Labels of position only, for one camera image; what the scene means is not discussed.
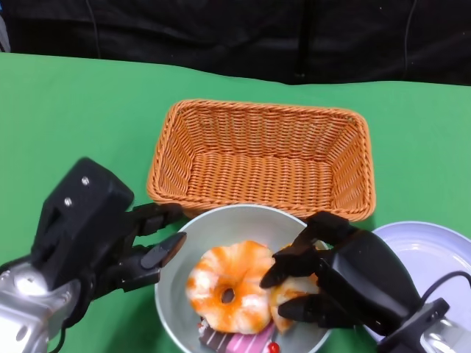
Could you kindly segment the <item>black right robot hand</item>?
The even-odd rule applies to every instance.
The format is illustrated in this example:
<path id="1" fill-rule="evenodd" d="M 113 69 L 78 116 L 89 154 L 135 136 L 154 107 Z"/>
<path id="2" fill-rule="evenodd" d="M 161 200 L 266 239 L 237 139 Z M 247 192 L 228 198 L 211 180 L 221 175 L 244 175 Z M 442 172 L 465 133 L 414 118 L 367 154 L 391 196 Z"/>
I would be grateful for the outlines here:
<path id="1" fill-rule="evenodd" d="M 422 307 L 414 282 L 390 247 L 369 230 L 321 211 L 308 218 L 294 242 L 274 254 L 260 286 L 315 275 L 319 292 L 289 299 L 280 316 L 323 328 L 365 325 L 392 334 Z"/>

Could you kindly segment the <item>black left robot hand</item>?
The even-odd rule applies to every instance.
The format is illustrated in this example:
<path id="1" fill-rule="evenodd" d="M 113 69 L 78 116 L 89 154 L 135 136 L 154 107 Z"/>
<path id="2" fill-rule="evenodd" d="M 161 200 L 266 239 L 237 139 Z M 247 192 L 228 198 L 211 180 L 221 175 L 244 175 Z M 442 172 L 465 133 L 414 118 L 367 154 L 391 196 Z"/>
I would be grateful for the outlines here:
<path id="1" fill-rule="evenodd" d="M 113 221 L 118 229 L 111 231 L 111 239 L 99 245 L 98 252 L 79 271 L 77 304 L 63 326 L 69 328 L 78 323 L 92 301 L 115 290 L 128 292 L 159 282 L 160 270 L 182 248 L 187 233 L 174 233 L 150 246 L 135 246 L 134 240 L 154 234 L 182 216 L 179 204 L 149 203 L 136 206 Z"/>

